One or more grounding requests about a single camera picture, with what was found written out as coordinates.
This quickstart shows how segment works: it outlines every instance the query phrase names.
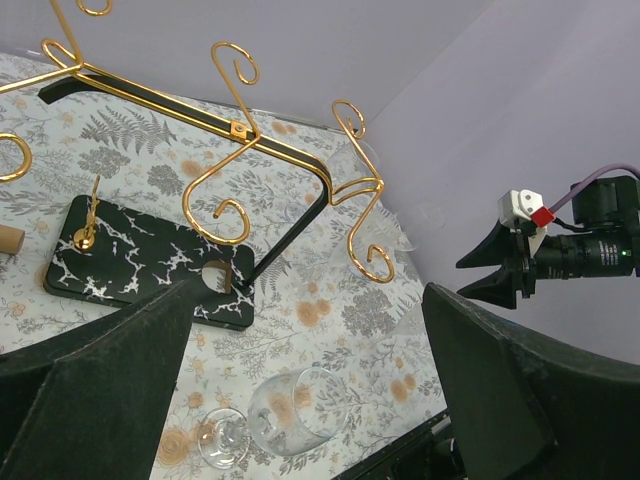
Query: table surface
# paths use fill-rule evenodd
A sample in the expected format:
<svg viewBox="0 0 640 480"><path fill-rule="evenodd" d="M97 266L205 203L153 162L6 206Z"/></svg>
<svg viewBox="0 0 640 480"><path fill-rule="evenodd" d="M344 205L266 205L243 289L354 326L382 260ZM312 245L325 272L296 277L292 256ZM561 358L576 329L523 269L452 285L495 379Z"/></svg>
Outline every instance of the table surface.
<svg viewBox="0 0 640 480"><path fill-rule="evenodd" d="M51 69L0 54L0 84ZM113 311L51 296L42 288L70 202L90 194L96 174L102 176L100 198L186 225L180 203L185 186L238 148L104 94L77 94L47 106L36 97L41 86L0 96L0 131L22 136L34 153L31 171L0 188L0 223L26 231L18 255L0 254L0 353ZM236 109L190 102L242 121ZM264 134L324 161L346 141L342 134L268 114L255 118ZM17 148L0 142L0 171L12 171L19 163ZM329 162L329 167L338 181L355 178L354 165ZM196 218L224 234L238 233L234 215L223 215L215 225L209 216L217 199L238 199L252 220L246 244L259 259L320 189L307 172L251 152L196 190L194 201L202 200ZM396 277L386 285L350 268L323 267L360 215L363 200L326 208L260 277L255 322L248 330L194 324L151 478L330 478L444 408L424 328L410 337L377 341L420 299L422 286L409 257L392 254ZM246 411L260 382L312 364L332 370L348 387L352 407L343 432L298 457L275 458L252 446L234 470L207 466L194 432L209 410L231 406Z"/></svg>

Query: table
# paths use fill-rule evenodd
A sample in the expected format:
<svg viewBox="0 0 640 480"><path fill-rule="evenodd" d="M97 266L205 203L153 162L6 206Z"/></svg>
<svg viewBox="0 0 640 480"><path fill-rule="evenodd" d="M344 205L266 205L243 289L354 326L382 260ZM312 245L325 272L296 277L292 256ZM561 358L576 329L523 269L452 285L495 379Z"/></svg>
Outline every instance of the table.
<svg viewBox="0 0 640 480"><path fill-rule="evenodd" d="M50 69L0 54L0 84ZM35 96L41 86L0 96L0 131L21 135L34 153L32 170L0 187L0 223L27 232L18 255L0 254L0 353L113 311L54 297L42 288L68 206L76 195L90 193L96 174L102 176L100 198L186 224L180 206L184 187L237 148L104 94L77 94L47 106ZM236 109L192 103L242 120ZM344 135L326 129L265 113L255 118L264 134L325 161L345 142ZM20 162L18 150L0 142L1 171L13 170ZM329 167L336 176L355 169ZM250 152L207 182L199 196L194 193L194 200L202 199L197 218L205 224L210 218L205 217L207 201L213 195L245 205L252 220L246 244L261 258L320 189L308 173ZM386 285L354 275L349 268L322 268L361 208L361 201L354 199L325 209L260 277L255 323L248 330L194 324L151 478L330 478L444 408L424 329L411 337L377 341L422 293L408 256L392 255L396 278ZM217 231L237 233L234 216L223 217L215 225ZM234 470L223 473L206 465L194 442L206 412L227 406L246 411L252 392L264 379L312 364L334 371L348 386L352 409L340 435L295 458L275 458L252 447Z"/></svg>

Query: cork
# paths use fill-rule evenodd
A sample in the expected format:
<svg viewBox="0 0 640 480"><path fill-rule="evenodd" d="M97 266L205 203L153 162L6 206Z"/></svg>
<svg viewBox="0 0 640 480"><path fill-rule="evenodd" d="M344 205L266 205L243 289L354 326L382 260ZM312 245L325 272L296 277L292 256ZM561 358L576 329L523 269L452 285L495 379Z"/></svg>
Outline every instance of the cork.
<svg viewBox="0 0 640 480"><path fill-rule="evenodd" d="M15 255L22 248L24 230L0 225L0 252Z"/></svg>

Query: wall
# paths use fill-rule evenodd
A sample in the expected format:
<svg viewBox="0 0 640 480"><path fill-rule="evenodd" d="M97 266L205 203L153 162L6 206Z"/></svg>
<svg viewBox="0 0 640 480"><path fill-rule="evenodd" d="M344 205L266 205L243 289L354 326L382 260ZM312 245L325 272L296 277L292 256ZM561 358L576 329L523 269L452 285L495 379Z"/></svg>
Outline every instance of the wall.
<svg viewBox="0 0 640 480"><path fill-rule="evenodd" d="M72 0L59 3L90 63L171 93L231 103L210 48L234 42L262 70L257 85L241 89L247 105L335 125L333 100L347 98L373 118L491 1L114 0L101 18ZM3 0L0 50L28 55L44 36L62 40L48 2ZM231 56L223 59L231 69Z"/></svg>
<svg viewBox="0 0 640 480"><path fill-rule="evenodd" d="M638 52L635 0L497 0L370 123L386 204L426 196L446 215L415 254L424 280L458 289L492 270L454 265L507 190L550 205L599 166L640 165ZM516 312L496 311L640 363L639 288L635 277L541 281Z"/></svg>

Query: black cylinder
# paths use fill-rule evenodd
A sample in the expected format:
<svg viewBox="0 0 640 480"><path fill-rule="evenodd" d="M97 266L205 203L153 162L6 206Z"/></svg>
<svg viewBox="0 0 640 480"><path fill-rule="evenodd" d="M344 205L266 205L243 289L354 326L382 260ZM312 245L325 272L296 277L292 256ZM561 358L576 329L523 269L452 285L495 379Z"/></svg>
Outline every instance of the black cylinder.
<svg viewBox="0 0 640 480"><path fill-rule="evenodd" d="M610 233L548 237L534 258L540 280L623 277L634 268L631 239Z"/></svg>

